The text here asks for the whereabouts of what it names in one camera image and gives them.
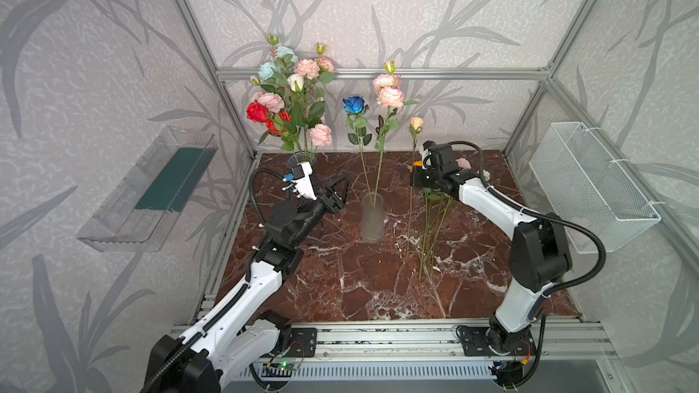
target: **red flower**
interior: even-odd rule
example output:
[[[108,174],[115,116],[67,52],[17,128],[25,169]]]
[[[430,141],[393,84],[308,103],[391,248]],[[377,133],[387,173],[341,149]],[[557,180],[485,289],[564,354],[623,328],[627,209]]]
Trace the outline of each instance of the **red flower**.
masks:
[[[287,122],[292,121],[292,117],[286,111],[280,112],[279,117],[281,117],[282,120],[286,120]],[[284,131],[286,131],[285,129],[282,129],[281,131],[277,131],[277,128],[274,127],[274,122],[272,120],[267,120],[267,129],[269,129],[269,131],[272,135],[276,135],[276,136],[280,136],[284,133]]]
[[[248,118],[255,123],[265,123],[269,120],[267,114],[269,114],[269,109],[257,102],[252,102],[248,105]]]

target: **marble surface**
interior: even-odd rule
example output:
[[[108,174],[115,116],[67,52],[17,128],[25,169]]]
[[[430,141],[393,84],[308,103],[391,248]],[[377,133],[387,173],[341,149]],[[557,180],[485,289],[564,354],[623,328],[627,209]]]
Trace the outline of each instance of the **marble surface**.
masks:
[[[473,152],[459,152],[477,166]],[[375,182],[378,153],[366,153],[368,176]],[[265,154],[260,167],[286,173],[288,154]],[[476,210],[455,204],[445,219],[435,248],[432,274],[419,273],[419,254],[411,239],[424,229],[424,202],[418,189],[408,186],[410,152],[384,156],[380,194],[385,198],[386,234],[379,243],[366,243],[360,236],[361,198],[367,191],[358,153],[318,155],[315,172],[320,179],[350,174],[354,183],[347,206],[339,215],[327,215],[303,244],[304,256],[296,273],[260,308],[272,309],[294,322],[368,319],[484,318],[490,316],[510,281],[510,240]],[[520,194],[502,154],[486,151],[485,168],[491,183],[520,200]],[[283,198],[277,181],[260,176],[258,202],[265,215],[270,205]],[[226,266],[220,299],[243,275],[251,246],[263,230],[248,205]],[[556,293],[546,303],[549,314],[577,315],[567,293]]]

